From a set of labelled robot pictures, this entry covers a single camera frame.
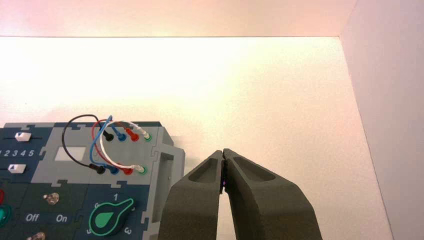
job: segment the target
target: gray panel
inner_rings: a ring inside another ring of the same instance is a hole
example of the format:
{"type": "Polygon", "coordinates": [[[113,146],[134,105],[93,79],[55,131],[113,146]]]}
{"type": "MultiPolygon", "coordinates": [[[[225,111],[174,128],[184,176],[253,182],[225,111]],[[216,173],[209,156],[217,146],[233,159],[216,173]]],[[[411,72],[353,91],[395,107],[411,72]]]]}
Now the gray panel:
{"type": "Polygon", "coordinates": [[[424,239],[424,1],[359,0],[341,40],[395,240],[424,239]]]}
{"type": "MultiPolygon", "coordinates": [[[[89,164],[90,146],[92,144],[91,127],[86,127],[84,124],[78,124],[78,127],[80,129],[67,129],[66,146],[86,147],[81,162],[89,164]]],[[[140,140],[133,142],[127,137],[124,142],[120,142],[115,136],[110,142],[103,139],[103,143],[112,160],[123,165],[143,165],[147,168],[146,174],[139,174],[134,171],[131,175],[125,175],[123,171],[119,171],[118,174],[113,175],[109,170],[106,170],[104,174],[97,174],[95,171],[82,167],[73,161],[56,161],[57,152],[62,146],[63,128],[53,127],[48,142],[40,153],[45,152],[45,156],[39,162],[31,183],[60,186],[58,181],[66,180],[68,184],[108,184],[111,188],[120,188],[121,184],[118,184],[118,181],[126,181],[127,185],[150,185],[146,211],[142,213],[141,218],[142,224],[144,224],[145,218],[157,221],[156,223],[149,222],[147,230],[143,233],[143,239],[149,239],[150,236],[158,234],[162,215],[161,208],[166,201],[169,189],[183,176],[185,153],[180,148],[168,145],[173,144],[173,142],[164,127],[143,128],[150,133],[151,141],[145,141],[141,137],[140,140]],[[160,158],[160,156],[167,156],[166,164],[163,164],[164,157],[160,158]]],[[[122,133],[125,132],[122,127],[117,127],[117,129],[122,133]]],[[[103,159],[97,155],[96,151],[93,152],[93,159],[103,163],[103,159]]]]}
{"type": "Polygon", "coordinates": [[[37,128],[51,128],[55,125],[54,122],[8,122],[4,124],[4,128],[22,128],[28,130],[27,125],[35,125],[37,128]]]}

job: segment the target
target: white table surface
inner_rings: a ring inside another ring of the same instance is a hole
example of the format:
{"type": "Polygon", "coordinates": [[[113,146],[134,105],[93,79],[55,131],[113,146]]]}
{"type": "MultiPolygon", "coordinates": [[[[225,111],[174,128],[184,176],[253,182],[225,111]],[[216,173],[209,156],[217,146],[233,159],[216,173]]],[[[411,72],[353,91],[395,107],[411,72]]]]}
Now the white table surface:
{"type": "MultiPolygon", "coordinates": [[[[325,240],[392,239],[337,37],[0,37],[0,83],[0,126],[160,121],[186,173],[231,148],[296,183],[325,240]]],[[[235,239],[220,200],[217,239],[235,239]]]]}

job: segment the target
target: printed numbers 2 3 4 5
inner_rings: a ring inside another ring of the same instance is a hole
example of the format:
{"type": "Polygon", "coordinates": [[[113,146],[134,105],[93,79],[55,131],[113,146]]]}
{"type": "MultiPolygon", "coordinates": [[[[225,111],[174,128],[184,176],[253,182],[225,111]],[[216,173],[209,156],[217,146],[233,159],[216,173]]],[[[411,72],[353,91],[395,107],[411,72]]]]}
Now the printed numbers 2 3 4 5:
{"type": "Polygon", "coordinates": [[[35,150],[0,150],[0,157],[32,157],[35,150]]]}

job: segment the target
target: circuit board panel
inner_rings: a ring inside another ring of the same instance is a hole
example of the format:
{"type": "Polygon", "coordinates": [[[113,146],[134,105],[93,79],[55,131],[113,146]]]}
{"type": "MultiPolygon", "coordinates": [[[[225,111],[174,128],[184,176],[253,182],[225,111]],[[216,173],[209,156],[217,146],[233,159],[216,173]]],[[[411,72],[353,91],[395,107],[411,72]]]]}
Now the circuit board panel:
{"type": "MultiPolygon", "coordinates": [[[[169,189],[184,174],[185,153],[174,147],[160,122],[135,123],[151,135],[150,141],[131,141],[129,137],[119,141],[115,136],[112,141],[104,140],[104,147],[121,164],[146,166],[145,174],[126,175],[122,170],[97,174],[65,159],[61,155],[63,122],[7,123],[0,128],[1,206],[11,210],[10,218],[0,227],[0,240],[22,240],[37,233],[44,233],[47,240],[157,239],[169,189]],[[30,140],[17,141],[18,132],[31,133],[30,140]],[[8,171],[16,164],[26,165],[25,171],[8,171]],[[52,193],[60,196],[54,205],[43,197],[52,193]],[[99,236],[92,232],[89,221],[97,206],[118,206],[128,199],[133,205],[114,234],[99,236]]],[[[86,164],[90,162],[93,124],[71,123],[66,131],[67,147],[79,150],[80,161],[86,164]]],[[[117,129],[125,132],[123,127],[117,129]]],[[[94,159],[102,161],[97,154],[94,159]]]]}

